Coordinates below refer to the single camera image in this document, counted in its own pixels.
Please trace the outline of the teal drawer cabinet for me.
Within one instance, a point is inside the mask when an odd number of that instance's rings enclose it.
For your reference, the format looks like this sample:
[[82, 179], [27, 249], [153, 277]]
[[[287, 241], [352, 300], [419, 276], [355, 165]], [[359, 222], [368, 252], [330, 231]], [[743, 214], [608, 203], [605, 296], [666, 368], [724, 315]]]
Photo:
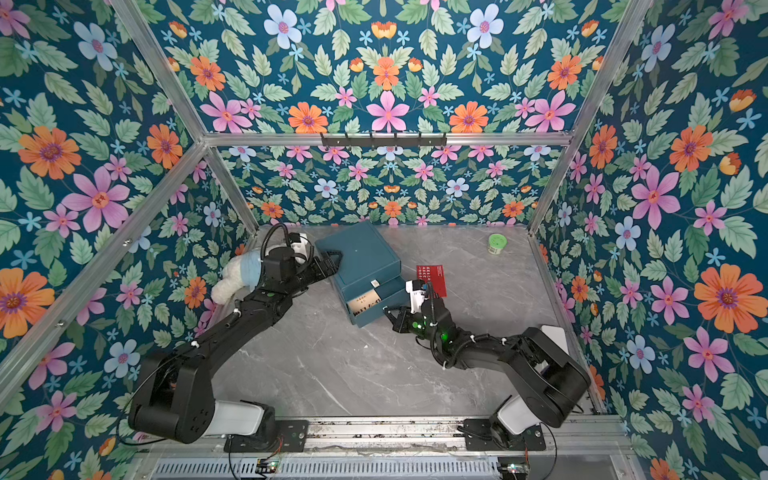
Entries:
[[341, 295], [345, 284], [359, 279], [390, 279], [401, 274], [401, 260], [369, 222], [345, 227], [316, 242], [320, 251], [340, 251], [343, 259], [332, 280]]

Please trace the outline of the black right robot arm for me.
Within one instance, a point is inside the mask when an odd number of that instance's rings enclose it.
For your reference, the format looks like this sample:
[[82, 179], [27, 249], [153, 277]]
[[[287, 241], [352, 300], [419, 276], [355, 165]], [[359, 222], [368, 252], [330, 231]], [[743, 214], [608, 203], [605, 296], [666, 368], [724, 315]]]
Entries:
[[568, 353], [564, 329], [543, 325], [498, 337], [459, 327], [432, 284], [406, 283], [408, 306], [386, 307], [392, 330], [412, 334], [444, 369], [501, 372], [515, 394], [490, 416], [482, 430], [461, 427], [465, 435], [508, 449], [536, 426], [558, 428], [580, 408], [591, 387], [588, 372]]

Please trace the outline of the red postcard white text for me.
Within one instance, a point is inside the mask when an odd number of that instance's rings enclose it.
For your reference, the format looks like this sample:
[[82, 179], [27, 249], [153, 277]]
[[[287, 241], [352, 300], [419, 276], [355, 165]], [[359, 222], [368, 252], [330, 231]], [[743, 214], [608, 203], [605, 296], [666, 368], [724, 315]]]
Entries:
[[436, 295], [447, 296], [445, 271], [442, 265], [417, 265], [416, 276], [424, 283], [430, 283]]

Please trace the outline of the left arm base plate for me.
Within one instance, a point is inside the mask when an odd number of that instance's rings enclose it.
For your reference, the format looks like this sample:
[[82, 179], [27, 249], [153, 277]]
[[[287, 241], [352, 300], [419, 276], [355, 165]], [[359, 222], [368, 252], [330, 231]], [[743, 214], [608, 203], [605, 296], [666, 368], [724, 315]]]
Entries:
[[268, 420], [253, 435], [232, 435], [226, 440], [224, 451], [233, 454], [303, 452], [309, 425], [307, 420]]

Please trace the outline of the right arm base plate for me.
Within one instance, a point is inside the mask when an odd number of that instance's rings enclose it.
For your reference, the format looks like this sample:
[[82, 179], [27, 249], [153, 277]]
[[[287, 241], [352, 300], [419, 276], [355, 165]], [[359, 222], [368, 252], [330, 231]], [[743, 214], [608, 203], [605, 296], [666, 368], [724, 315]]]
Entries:
[[457, 427], [468, 451], [545, 451], [546, 440], [541, 427], [529, 427], [521, 434], [508, 432], [490, 419], [464, 419]]

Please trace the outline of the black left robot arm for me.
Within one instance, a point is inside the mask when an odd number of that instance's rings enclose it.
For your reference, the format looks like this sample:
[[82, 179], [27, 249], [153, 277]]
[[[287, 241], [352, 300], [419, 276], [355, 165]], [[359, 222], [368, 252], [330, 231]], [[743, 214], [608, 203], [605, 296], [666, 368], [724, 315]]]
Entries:
[[212, 288], [211, 299], [219, 305], [250, 290], [232, 312], [190, 343], [144, 357], [127, 413], [129, 427], [184, 444], [221, 435], [273, 442], [273, 408], [219, 400], [212, 379], [244, 345], [277, 324], [296, 297], [334, 276], [342, 259], [342, 252], [318, 250], [282, 223], [272, 226], [261, 248], [230, 260]]

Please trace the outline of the teal top drawer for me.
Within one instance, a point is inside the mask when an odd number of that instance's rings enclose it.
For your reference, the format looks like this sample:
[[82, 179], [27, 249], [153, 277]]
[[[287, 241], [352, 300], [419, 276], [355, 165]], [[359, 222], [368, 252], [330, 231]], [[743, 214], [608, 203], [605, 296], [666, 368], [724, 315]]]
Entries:
[[400, 275], [394, 276], [390, 279], [374, 279], [373, 277], [365, 277], [355, 282], [343, 285], [341, 288], [341, 296], [345, 301], [349, 301], [373, 291], [381, 299], [386, 299], [400, 291], [403, 291], [404, 288], [405, 280]]

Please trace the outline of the cream postcard red text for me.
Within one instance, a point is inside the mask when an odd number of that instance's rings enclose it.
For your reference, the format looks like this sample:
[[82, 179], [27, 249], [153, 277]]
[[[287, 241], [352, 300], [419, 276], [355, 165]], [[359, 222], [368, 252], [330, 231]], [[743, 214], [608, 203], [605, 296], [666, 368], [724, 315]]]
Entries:
[[353, 316], [359, 316], [380, 302], [381, 297], [379, 294], [375, 290], [370, 290], [365, 294], [350, 300], [347, 305]]

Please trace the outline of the teal drawer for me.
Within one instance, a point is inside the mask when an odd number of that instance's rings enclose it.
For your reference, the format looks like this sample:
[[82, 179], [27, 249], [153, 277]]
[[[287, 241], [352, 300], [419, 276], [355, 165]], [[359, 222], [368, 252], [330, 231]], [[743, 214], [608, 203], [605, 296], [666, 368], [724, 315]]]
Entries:
[[405, 282], [393, 280], [353, 297], [347, 302], [350, 321], [357, 327], [365, 327], [381, 317], [387, 309], [408, 306], [409, 294]]
[[374, 279], [373, 277], [365, 277], [355, 282], [343, 285], [341, 288], [341, 296], [345, 301], [349, 301], [373, 291], [381, 299], [386, 299], [400, 291], [403, 291], [404, 288], [405, 280], [400, 275], [394, 276], [390, 279]]

